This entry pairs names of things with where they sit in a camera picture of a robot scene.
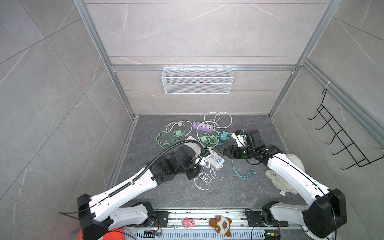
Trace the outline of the white pastel power strip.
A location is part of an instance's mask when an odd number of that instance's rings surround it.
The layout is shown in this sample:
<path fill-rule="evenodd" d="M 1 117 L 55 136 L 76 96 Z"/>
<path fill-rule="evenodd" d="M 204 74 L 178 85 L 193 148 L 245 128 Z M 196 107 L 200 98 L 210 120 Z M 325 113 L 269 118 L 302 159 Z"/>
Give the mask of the white pastel power strip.
<path fill-rule="evenodd" d="M 208 148 L 202 152 L 202 148 L 197 143 L 185 143 L 186 146 L 192 148 L 196 152 L 196 164 L 200 166 L 210 166 L 215 170 L 220 170 L 225 160 L 212 148 Z"/>

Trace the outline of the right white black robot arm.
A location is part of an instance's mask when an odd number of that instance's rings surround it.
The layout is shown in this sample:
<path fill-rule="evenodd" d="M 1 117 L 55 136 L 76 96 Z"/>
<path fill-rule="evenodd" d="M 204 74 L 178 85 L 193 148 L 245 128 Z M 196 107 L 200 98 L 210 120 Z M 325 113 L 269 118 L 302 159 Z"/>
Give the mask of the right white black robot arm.
<path fill-rule="evenodd" d="M 224 151 L 230 159 L 254 159 L 287 181 L 306 201 L 306 205 L 289 205 L 272 201 L 263 206 L 262 222 L 291 222 L 302 226 L 313 240 L 337 238 L 338 228 L 347 223 L 346 197 L 339 189 L 331 190 L 297 167 L 274 145 L 266 145 L 259 131 L 232 133 L 235 145 Z"/>

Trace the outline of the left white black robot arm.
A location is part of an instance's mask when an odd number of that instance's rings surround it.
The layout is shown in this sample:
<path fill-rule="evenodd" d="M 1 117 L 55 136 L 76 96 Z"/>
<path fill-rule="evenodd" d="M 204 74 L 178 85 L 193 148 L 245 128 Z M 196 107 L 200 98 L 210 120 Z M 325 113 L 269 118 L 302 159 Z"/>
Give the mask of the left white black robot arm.
<path fill-rule="evenodd" d="M 163 150 L 131 178 L 115 187 L 77 199 L 76 220 L 80 222 L 84 240 L 100 240 L 104 235 L 121 227 L 147 227 L 156 213 L 149 202 L 125 208 L 124 204 L 138 195 L 156 188 L 176 175 L 195 177 L 194 169 L 200 165 L 207 148 L 196 140 L 184 140 Z"/>

